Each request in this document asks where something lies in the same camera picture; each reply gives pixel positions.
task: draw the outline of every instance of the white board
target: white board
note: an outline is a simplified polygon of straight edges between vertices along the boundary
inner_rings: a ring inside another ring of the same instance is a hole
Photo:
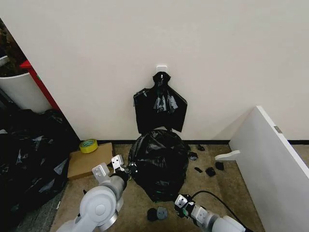
[[[230,147],[266,232],[308,232],[309,169],[274,126],[257,106]]]

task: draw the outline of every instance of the yellow tape roll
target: yellow tape roll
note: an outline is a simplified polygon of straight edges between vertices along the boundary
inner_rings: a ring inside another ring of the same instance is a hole
[[[79,144],[79,149],[82,153],[90,153],[98,148],[98,143],[95,139],[88,139]]]

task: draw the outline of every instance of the black trash bag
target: black trash bag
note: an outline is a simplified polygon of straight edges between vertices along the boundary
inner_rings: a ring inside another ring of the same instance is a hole
[[[4,227],[8,228],[63,189],[69,154],[79,140],[56,110],[43,114],[20,110],[5,120],[7,133],[0,134],[0,184]]]
[[[153,80],[152,88],[144,88],[133,97],[139,133],[159,127],[181,132],[187,101],[168,86],[170,76],[166,72],[158,72]]]
[[[153,202],[176,199],[186,178],[188,145],[168,130],[153,130],[139,137],[132,146],[128,162],[135,163],[132,174]]]

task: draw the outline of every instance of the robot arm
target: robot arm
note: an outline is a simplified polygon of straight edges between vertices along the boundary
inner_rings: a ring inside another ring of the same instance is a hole
[[[105,163],[92,169],[99,186],[89,190],[83,197],[80,215],[64,223],[57,232],[92,232],[96,227],[100,231],[105,231],[115,223],[124,203],[122,193],[126,188],[129,174],[137,172],[137,169],[135,164],[124,167],[120,155],[112,158],[112,165],[114,173],[110,176]],[[195,204],[189,195],[177,197],[175,210],[179,217],[191,218],[203,232],[250,232],[233,218],[219,217]]]
[[[92,232],[96,227],[105,231],[115,223],[124,203],[122,193],[129,171],[122,166],[120,155],[112,158],[112,164],[114,173],[111,176],[106,163],[92,169],[99,186],[90,189],[83,197],[80,215],[63,224],[57,232]]]
[[[251,232],[229,216],[219,215],[195,204],[189,195],[178,195],[175,210],[179,217],[191,218],[203,232]]]

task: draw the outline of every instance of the white bracket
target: white bracket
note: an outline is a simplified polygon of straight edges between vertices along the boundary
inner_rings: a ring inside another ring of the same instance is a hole
[[[112,167],[114,168],[114,173],[116,172],[117,168],[120,168],[121,171],[124,171],[124,168],[121,167],[124,164],[121,155],[116,155],[112,158]]]
[[[108,170],[106,163],[102,163],[102,164],[99,164],[97,167],[94,167],[92,169],[92,173],[97,179],[97,181],[101,183],[105,180],[106,176],[108,177],[110,170]]]
[[[168,66],[165,64],[160,64],[156,66],[156,73],[158,72],[168,72]]]
[[[234,161],[236,157],[240,154],[239,150],[231,151],[230,153],[218,155],[215,157],[216,161]]]

